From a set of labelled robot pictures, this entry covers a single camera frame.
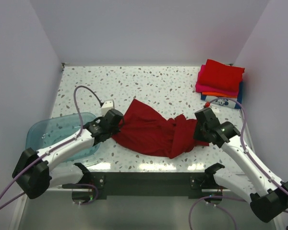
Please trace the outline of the dark red t shirt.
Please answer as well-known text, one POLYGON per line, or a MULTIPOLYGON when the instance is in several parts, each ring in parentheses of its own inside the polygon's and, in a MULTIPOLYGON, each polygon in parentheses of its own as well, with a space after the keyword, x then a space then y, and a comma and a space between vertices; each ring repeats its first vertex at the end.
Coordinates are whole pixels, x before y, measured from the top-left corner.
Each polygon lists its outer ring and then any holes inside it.
POLYGON ((112 139, 143 155, 173 159, 196 146, 209 146, 209 143, 193 138, 196 119, 186 119, 184 115, 165 119, 136 99, 131 102, 121 124, 120 132, 112 139))

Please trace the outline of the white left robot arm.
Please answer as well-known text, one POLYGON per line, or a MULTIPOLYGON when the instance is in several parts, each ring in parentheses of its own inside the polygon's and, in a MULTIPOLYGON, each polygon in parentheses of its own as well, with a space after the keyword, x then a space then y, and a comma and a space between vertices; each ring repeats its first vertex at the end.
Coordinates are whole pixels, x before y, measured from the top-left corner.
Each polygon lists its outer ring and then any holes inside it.
POLYGON ((38 150, 28 148, 22 152, 12 177, 30 199, 58 185, 75 184, 85 188, 90 176, 82 164, 75 163, 67 169, 58 165, 78 152, 110 139, 123 124, 123 114, 110 109, 104 116, 86 123, 79 131, 54 145, 38 150))

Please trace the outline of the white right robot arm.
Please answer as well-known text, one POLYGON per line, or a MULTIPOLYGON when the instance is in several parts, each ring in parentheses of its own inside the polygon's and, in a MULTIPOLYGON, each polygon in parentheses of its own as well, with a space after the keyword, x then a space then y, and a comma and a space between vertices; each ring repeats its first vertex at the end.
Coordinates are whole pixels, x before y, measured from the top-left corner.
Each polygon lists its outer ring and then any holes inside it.
POLYGON ((229 121, 220 123, 209 107, 195 113, 193 137, 222 149, 241 168, 247 179, 232 174, 223 164, 205 170, 204 183, 229 189, 250 204, 255 216, 268 223, 288 209, 288 181, 274 174, 245 144, 242 134, 229 121))

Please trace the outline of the orange folded shirt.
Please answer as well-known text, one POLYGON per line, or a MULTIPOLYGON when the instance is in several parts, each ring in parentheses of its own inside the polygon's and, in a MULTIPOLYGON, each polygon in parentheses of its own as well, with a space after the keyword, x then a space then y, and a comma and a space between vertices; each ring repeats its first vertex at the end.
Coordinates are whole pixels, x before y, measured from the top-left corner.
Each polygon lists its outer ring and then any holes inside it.
POLYGON ((227 94, 223 94, 219 92, 202 92, 202 95, 214 96, 214 97, 237 98, 237 95, 227 95, 227 94))

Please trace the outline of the pink folded shirt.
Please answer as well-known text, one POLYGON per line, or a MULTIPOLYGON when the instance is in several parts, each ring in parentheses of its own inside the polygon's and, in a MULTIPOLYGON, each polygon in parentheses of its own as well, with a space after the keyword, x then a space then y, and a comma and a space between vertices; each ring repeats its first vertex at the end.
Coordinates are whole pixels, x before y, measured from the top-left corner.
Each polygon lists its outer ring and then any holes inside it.
POLYGON ((227 94, 227 95, 238 95, 238 92, 230 92, 230 91, 225 91, 225 90, 220 90, 220 89, 216 89, 210 86, 205 86, 199 83, 199 79, 201 77, 201 75, 204 72, 204 68, 205 65, 201 65, 200 70, 198 72, 198 78, 197 78, 197 82, 195 84, 195 91, 198 93, 202 93, 202 92, 219 92, 219 93, 223 93, 223 94, 227 94))

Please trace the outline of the bright red folded shirt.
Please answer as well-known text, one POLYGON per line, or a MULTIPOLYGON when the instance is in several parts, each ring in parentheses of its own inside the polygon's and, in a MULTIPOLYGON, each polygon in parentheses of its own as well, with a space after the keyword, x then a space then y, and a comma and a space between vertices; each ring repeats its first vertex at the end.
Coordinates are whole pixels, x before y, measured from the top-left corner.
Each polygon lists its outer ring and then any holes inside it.
POLYGON ((208 59, 198 82, 219 90, 237 92, 244 72, 245 68, 225 65, 208 59))

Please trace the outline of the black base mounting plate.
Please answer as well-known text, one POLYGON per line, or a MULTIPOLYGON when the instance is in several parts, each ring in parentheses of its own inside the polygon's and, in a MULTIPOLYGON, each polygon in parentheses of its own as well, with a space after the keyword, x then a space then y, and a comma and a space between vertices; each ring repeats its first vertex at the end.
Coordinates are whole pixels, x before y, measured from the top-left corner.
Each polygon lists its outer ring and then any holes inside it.
POLYGON ((72 199, 107 199, 109 196, 186 196, 196 199, 221 194, 211 175, 204 172, 92 172, 77 184, 64 184, 72 199))

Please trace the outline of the translucent blue plastic bin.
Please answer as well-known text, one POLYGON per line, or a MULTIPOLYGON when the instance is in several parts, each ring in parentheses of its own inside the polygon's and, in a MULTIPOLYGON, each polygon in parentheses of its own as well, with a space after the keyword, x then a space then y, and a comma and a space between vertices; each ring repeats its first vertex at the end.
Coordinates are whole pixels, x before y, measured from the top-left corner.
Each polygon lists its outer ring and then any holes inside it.
MULTIPOLYGON (((81 113, 83 123, 93 121, 96 116, 92 113, 83 112, 81 113)), ((50 145, 54 145, 70 135, 73 135, 80 129, 80 120, 77 114, 65 115, 61 117, 55 117, 47 120, 35 123, 28 131, 26 137, 25 149, 32 148, 38 150, 46 148, 50 145)), ((77 154, 66 159, 64 162, 76 161, 85 157, 94 155, 98 151, 100 143, 84 149, 77 154)))

